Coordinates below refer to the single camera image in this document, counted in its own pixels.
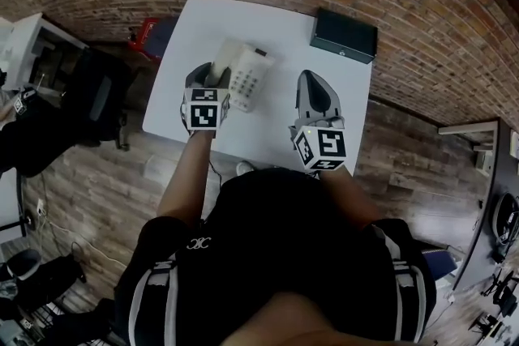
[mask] shirt logo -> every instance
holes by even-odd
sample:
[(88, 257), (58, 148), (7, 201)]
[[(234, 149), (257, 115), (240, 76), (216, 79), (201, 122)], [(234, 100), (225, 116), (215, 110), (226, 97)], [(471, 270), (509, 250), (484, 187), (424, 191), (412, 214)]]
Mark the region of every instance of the shirt logo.
[(206, 241), (211, 241), (210, 237), (207, 238), (193, 238), (190, 243), (193, 244), (192, 246), (187, 246), (187, 249), (189, 250), (205, 250), (209, 247), (208, 243), (204, 245)]

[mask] white shoe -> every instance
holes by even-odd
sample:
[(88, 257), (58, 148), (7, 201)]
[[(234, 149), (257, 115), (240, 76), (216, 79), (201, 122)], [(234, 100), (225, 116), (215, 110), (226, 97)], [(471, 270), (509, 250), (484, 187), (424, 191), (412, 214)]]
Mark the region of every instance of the white shoe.
[(245, 173), (254, 172), (256, 168), (248, 161), (242, 160), (236, 164), (236, 176), (242, 176)]

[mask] dark green box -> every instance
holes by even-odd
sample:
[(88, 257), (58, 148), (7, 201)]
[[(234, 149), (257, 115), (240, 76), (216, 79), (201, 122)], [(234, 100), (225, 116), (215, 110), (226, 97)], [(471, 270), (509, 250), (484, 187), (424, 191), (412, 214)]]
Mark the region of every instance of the dark green box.
[(376, 56), (377, 33), (375, 26), (319, 9), (310, 45), (368, 64)]

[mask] black t-shirt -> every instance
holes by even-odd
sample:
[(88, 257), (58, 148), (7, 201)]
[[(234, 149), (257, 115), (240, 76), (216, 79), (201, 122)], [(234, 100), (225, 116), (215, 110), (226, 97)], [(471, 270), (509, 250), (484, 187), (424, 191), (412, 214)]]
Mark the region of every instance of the black t-shirt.
[[(407, 225), (380, 220), (376, 226), (424, 274), (429, 318), (435, 283)], [(338, 331), (394, 340), (397, 292), (384, 243), (371, 227), (350, 227), (312, 177), (285, 169), (236, 177), (222, 186), (196, 232), (174, 218), (150, 220), (116, 288), (121, 335), (138, 281), (175, 251), (179, 346), (220, 344), (279, 292), (308, 297)]]

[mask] red object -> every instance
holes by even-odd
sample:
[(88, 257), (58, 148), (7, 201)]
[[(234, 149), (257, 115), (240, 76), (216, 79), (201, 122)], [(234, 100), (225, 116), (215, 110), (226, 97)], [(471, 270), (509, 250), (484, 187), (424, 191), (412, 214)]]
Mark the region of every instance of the red object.
[(143, 54), (146, 58), (149, 58), (157, 63), (161, 63), (161, 57), (147, 53), (144, 50), (144, 43), (148, 39), (149, 34), (151, 33), (151, 31), (155, 27), (155, 24), (159, 20), (159, 18), (146, 18), (140, 27), (137, 39), (135, 41), (128, 41), (128, 45), (130, 46), (130, 48), (132, 48), (134, 51)]

